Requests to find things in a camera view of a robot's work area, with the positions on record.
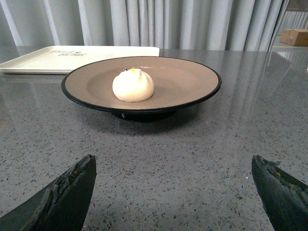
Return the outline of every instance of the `gray curtain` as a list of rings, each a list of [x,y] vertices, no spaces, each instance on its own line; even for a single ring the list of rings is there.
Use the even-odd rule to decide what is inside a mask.
[[[288,0],[0,0],[0,45],[267,51]]]

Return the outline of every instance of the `plate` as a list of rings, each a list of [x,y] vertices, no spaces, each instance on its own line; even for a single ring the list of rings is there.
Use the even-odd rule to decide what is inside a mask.
[[[151,98],[137,103],[120,101],[112,83],[125,69],[139,68],[154,81]],[[62,91],[72,101],[114,114],[173,112],[201,103],[215,95],[221,85],[219,74],[199,63],[166,57],[124,57],[80,67],[62,81]]]

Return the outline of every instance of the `table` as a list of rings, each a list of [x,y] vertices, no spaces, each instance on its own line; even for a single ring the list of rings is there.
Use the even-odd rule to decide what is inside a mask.
[[[0,47],[0,62],[38,50]],[[161,121],[125,121],[64,96],[63,75],[0,73],[0,216],[87,154],[83,230],[273,230],[253,155],[307,184],[308,52],[161,50],[215,69],[219,92]]]

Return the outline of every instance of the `gray speckled surface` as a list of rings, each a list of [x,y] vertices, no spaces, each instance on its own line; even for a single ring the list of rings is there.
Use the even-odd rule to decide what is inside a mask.
[[[0,60],[16,57],[1,48]],[[168,51],[222,78],[213,98],[152,123],[67,99],[64,76],[0,74],[0,216],[87,154],[91,230],[273,230],[251,176],[259,154],[307,182],[308,53]]]

